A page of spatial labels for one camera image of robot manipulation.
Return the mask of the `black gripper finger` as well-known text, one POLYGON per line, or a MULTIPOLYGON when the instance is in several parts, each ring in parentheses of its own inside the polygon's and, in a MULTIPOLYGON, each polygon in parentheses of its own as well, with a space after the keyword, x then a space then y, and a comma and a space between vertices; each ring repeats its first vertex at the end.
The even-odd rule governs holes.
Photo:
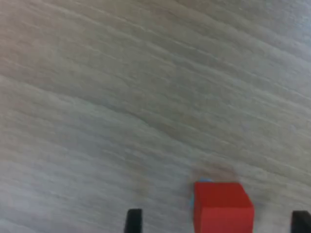
POLYGON ((293 211, 291 233, 311 233, 311 214, 308 211, 293 211))
POLYGON ((124 233, 142 233, 142 209, 129 209, 126 214, 124 233))

